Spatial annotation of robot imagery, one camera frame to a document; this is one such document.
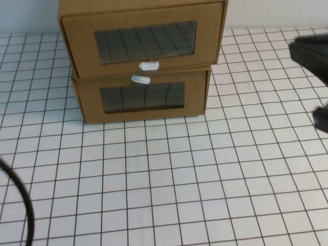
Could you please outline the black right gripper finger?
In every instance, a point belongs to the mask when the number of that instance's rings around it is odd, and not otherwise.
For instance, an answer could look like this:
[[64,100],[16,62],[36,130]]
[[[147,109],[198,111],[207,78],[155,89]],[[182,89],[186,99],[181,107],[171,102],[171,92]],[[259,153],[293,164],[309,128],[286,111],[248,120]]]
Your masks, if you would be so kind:
[[327,34],[296,37],[289,43],[291,59],[327,85]]
[[328,108],[317,107],[313,112],[314,126],[316,129],[328,133]]

